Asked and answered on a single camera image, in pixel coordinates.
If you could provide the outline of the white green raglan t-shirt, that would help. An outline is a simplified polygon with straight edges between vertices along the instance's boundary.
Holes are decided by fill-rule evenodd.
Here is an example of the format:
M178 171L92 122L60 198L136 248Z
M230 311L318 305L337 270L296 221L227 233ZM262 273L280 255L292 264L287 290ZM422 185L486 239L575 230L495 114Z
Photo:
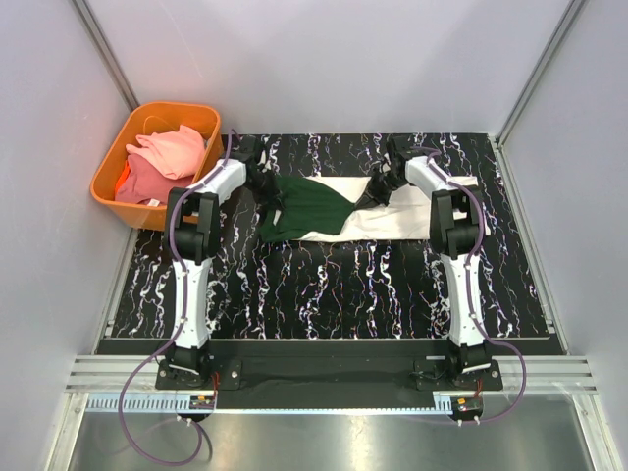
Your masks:
M279 176L283 207L267 209L259 228L263 242L291 240L324 243L363 240L427 240L432 192L445 184L407 183L392 192L387 205L357 210L367 177Z

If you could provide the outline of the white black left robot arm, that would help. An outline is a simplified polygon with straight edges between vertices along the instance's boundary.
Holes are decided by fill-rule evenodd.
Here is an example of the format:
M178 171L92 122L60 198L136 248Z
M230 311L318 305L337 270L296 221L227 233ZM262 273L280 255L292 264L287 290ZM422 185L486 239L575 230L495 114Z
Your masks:
M215 168L168 196L164 245L175 271L175 324L160 375L178 375L193 389L204 387L212 375L205 290L211 259L220 248L220 206L245 187L264 208L283 208L277 177L262 166L265 153L262 138L232 132Z

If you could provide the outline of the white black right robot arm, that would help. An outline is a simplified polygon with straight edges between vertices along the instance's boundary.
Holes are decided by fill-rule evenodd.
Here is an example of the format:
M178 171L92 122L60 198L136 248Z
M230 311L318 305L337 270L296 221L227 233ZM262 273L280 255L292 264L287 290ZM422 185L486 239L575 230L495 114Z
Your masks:
M372 172L354 208L387 206L393 193L405 185L431 198L429 243L445 268L450 307L445 376L455 388L467 389L491 366L478 274L486 235L481 191L447 174L437 164L441 151L436 148L390 135L386 150L389 162Z

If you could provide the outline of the light pink folded shirt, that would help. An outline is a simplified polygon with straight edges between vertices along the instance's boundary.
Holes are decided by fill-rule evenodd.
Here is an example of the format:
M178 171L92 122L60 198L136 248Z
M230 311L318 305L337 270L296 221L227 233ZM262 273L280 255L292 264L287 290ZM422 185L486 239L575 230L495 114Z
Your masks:
M136 144L126 145L127 152L143 157L172 180L194 175L205 155L202 135L184 125L177 131L138 134L135 140Z

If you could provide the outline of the black marble pattern mat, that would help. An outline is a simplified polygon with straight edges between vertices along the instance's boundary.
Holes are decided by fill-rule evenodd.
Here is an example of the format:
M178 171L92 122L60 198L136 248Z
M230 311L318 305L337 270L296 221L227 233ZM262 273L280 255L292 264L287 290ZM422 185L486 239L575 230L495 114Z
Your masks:
M524 354L562 352L528 259L493 142L482 133L414 133L441 151L440 166L480 181L490 234L481 254L488 332ZM266 244L250 192L221 209L222 240L208 279L207 323L216 340L443 340L449 299L442 263L421 241ZM117 282L101 354L154 351L173 329L175 279L159 233L133 237Z

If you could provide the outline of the dark pink folded shirt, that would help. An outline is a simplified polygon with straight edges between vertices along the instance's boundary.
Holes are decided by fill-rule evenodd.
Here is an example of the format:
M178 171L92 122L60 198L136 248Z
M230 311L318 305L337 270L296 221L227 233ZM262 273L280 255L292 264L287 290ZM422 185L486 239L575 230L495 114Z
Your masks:
M127 159L128 174L122 183L116 183L115 201L128 204L148 204L155 200L165 204L174 187L186 187L192 183L193 175L180 179L163 176L146 159L131 154Z

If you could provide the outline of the orange plastic laundry basket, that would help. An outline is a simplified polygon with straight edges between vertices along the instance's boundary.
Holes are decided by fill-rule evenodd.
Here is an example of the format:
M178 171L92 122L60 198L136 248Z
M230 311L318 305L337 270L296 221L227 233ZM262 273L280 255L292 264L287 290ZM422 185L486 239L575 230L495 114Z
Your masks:
M214 108L150 102L130 114L90 192L128 226L162 232L169 191L198 182L223 151L221 117Z

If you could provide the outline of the orange garment in basket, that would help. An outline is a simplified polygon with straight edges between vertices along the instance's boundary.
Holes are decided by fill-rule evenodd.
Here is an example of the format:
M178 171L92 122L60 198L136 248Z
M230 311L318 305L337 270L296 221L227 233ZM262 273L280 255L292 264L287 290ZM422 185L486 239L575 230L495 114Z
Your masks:
M126 182L126 180L129 177L130 172L131 172L131 167L129 165L129 162L126 161L125 162L125 166L124 166L123 170L121 171L121 173L120 173L120 175L119 175L119 177L118 177L118 179L117 179L117 181L115 183L115 186L114 186L114 193L115 194L117 194L119 192L120 188L124 185L124 183Z

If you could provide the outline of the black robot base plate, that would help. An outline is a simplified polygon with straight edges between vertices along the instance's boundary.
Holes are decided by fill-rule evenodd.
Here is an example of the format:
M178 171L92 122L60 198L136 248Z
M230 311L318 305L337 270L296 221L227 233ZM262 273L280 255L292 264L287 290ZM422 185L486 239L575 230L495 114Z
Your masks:
M212 375L156 375L159 390L216 392L223 410L418 409L433 393L500 392L497 361L451 379L446 340L213 340Z

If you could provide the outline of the aluminium rail frame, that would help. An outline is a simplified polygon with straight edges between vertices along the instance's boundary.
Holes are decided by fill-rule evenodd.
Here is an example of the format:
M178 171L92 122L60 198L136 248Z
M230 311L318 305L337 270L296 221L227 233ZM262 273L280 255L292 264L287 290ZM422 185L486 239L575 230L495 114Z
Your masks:
M529 366L568 377L573 341L547 284L506 151L547 70L590 1L71 1L129 106L148 98L211 98L246 131L478 131L488 133L520 231L547 338L501 340ZM367 415L332 399L393 360L444 351L444 340L217 340L220 355L279 391L306 391L303 407L271 415Z

